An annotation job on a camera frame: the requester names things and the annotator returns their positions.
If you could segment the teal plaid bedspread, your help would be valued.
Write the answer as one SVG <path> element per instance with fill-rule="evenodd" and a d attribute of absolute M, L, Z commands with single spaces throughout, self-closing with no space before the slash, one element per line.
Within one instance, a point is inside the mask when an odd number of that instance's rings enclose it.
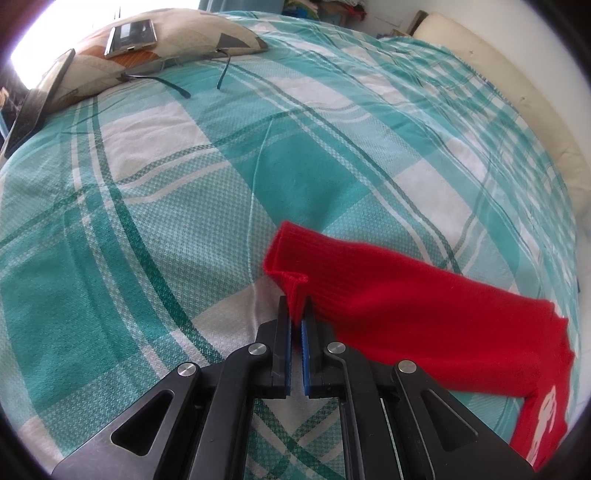
<path fill-rule="evenodd" d="M 228 19 L 269 49 L 233 57 L 221 90 L 217 65 L 190 99 L 125 82 L 52 115 L 2 168 L 1 405 L 41 469 L 177 365 L 254 340 L 286 295 L 263 269 L 286 222 L 553 303 L 568 423 L 576 214 L 515 107 L 422 40 Z M 510 444 L 521 398 L 454 392 Z"/>

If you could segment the beige patterned pillow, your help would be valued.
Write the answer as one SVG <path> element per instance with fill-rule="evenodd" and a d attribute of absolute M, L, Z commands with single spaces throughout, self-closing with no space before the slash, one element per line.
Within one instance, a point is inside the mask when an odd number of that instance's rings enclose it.
<path fill-rule="evenodd" d="M 155 43 L 108 56 L 111 31 L 127 23 L 150 20 Z M 161 60 L 181 63 L 200 59 L 262 53 L 263 38 L 245 26 L 215 13 L 197 9 L 165 8 L 112 23 L 79 43 L 75 56 L 48 105 L 56 113 L 118 85 L 124 73 L 145 73 Z"/>

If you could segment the red knitted sweater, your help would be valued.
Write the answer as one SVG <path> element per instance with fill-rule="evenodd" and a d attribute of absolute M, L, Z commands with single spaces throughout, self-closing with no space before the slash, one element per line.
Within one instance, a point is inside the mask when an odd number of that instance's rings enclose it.
<path fill-rule="evenodd" d="M 531 299 L 378 246 L 280 226 L 263 269 L 294 321 L 311 309 L 370 360 L 417 363 L 443 387 L 523 400 L 510 444 L 542 467 L 567 431 L 568 322 Z"/>

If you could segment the pile of clothes in corner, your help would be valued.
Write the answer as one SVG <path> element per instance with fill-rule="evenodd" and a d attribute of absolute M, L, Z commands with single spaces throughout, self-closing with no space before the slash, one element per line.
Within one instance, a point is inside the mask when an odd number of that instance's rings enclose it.
<path fill-rule="evenodd" d="M 358 0 L 287 0 L 283 3 L 281 14 L 346 27 L 352 22 L 363 22 L 367 11 L 366 3 Z"/>

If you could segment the silver tablet on pillow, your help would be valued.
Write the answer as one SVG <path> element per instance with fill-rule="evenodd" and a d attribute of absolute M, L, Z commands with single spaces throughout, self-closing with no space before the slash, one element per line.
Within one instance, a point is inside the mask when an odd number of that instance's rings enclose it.
<path fill-rule="evenodd" d="M 131 21 L 111 28 L 104 56 L 112 58 L 153 47 L 156 43 L 157 36 L 151 19 Z"/>

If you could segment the cream padded headboard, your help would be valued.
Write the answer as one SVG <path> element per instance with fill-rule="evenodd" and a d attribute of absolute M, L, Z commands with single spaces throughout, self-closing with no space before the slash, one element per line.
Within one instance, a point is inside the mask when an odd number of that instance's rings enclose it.
<path fill-rule="evenodd" d="M 414 37 L 447 48 L 509 100 L 562 175 L 576 216 L 585 216 L 590 211 L 590 167 L 566 124 L 531 81 L 484 39 L 440 13 L 428 14 Z"/>

